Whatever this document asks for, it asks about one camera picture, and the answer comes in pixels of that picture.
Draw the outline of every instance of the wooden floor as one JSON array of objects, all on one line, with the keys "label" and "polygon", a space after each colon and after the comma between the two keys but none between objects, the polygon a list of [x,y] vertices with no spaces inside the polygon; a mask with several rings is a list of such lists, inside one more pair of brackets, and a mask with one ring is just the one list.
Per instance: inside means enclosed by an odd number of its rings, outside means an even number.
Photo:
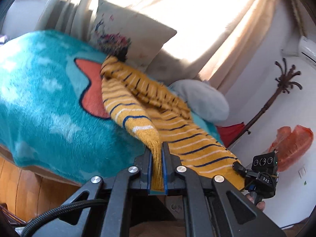
[{"label": "wooden floor", "polygon": [[58,207],[78,188],[20,169],[0,157],[0,203],[24,221]]}]

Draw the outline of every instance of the teal blanket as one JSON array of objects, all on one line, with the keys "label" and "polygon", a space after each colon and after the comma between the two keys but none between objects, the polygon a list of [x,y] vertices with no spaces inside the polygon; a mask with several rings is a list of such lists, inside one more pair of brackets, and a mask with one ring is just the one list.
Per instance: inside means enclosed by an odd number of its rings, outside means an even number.
[{"label": "teal blanket", "polygon": [[[0,143],[17,166],[41,166],[84,183],[132,165],[144,145],[106,115],[98,85],[106,55],[56,31],[0,47]],[[76,61],[92,61],[91,81]],[[212,124],[198,125],[219,140]]]}]

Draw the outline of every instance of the camera lens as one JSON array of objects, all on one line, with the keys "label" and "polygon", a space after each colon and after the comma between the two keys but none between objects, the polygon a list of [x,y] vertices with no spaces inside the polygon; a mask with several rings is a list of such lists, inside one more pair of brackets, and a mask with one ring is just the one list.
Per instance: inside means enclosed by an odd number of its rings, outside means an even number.
[{"label": "camera lens", "polygon": [[262,159],[260,160],[260,165],[263,166],[263,165],[265,164],[265,162],[266,162],[266,159],[265,159],[265,158],[262,158]]}]

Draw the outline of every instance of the yellow striped towel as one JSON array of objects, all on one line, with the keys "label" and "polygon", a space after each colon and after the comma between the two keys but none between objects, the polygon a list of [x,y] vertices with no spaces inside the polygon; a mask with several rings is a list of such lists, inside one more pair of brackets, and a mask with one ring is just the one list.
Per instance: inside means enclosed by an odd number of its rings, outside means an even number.
[{"label": "yellow striped towel", "polygon": [[236,188],[244,187],[244,179],[232,168],[236,156],[194,124],[185,102],[167,87],[113,56],[102,64],[101,75],[105,110],[153,154],[153,190],[163,189],[163,141],[171,154],[198,174],[210,178],[220,174]]}]

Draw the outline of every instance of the human hand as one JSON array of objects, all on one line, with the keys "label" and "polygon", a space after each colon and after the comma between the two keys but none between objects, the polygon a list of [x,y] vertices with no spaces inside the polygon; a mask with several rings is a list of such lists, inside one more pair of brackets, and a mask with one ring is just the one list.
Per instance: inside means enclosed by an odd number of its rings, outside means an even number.
[{"label": "human hand", "polygon": [[[252,203],[255,203],[253,197],[250,196],[250,193],[246,194],[246,198],[249,199]],[[265,208],[265,202],[264,201],[260,201],[257,204],[257,208],[260,209],[261,211],[263,211],[264,208]]]}]

